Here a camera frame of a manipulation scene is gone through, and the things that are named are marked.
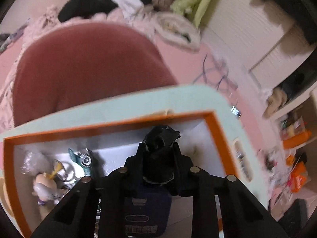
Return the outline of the blue tin case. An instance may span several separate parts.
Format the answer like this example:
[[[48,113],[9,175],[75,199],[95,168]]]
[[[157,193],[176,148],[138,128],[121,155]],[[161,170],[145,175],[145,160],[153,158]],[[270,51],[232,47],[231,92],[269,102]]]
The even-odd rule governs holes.
[[[159,237],[166,228],[172,196],[154,184],[137,181],[126,197],[125,231],[128,236]]]

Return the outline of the black fluffy garment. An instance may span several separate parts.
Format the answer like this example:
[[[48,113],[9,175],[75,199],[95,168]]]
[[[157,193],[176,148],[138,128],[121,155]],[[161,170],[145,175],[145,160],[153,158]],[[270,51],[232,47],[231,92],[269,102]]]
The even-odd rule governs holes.
[[[69,0],[57,18],[63,23],[75,17],[88,19],[97,13],[109,14],[118,5],[112,0]]]

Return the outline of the small doll figure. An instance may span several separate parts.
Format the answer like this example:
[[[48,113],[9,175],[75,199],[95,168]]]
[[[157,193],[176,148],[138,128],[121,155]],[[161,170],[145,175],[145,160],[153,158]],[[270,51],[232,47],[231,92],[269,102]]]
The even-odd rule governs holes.
[[[58,188],[54,180],[61,170],[64,170],[62,163],[55,161],[53,171],[50,174],[38,174],[33,180],[32,195],[38,197],[37,203],[39,206],[45,206],[48,202],[55,202],[67,194],[68,189]]]

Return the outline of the orange cardboard box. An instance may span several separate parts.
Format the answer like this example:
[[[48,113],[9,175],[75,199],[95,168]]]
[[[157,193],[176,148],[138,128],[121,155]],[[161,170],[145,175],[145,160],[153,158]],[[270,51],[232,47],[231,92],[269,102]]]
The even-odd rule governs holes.
[[[210,174],[224,177],[238,175],[225,134],[225,125],[214,111],[152,115],[142,118],[87,125],[63,130],[11,135],[3,141],[4,179],[16,228],[30,237],[41,218],[32,196],[32,178],[21,172],[26,151],[39,151],[48,157],[70,162],[68,149],[88,148],[100,156],[102,173],[121,167],[136,152],[137,144],[155,126],[168,125],[180,132],[183,152],[200,151],[199,166]]]

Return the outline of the red cushion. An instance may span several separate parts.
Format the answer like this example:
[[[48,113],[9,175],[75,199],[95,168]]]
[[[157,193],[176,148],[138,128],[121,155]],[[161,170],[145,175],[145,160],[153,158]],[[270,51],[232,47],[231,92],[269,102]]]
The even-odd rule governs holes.
[[[18,62],[12,92],[14,125],[175,84],[156,46],[130,27],[85,23],[60,28],[31,44]]]

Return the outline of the black satin lace cloth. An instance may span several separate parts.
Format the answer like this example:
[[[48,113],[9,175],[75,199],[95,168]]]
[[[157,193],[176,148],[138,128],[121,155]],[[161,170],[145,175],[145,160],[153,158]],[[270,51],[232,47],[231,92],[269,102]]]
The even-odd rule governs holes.
[[[143,143],[149,152],[158,152],[169,148],[180,138],[180,132],[170,126],[155,126],[144,138]]]

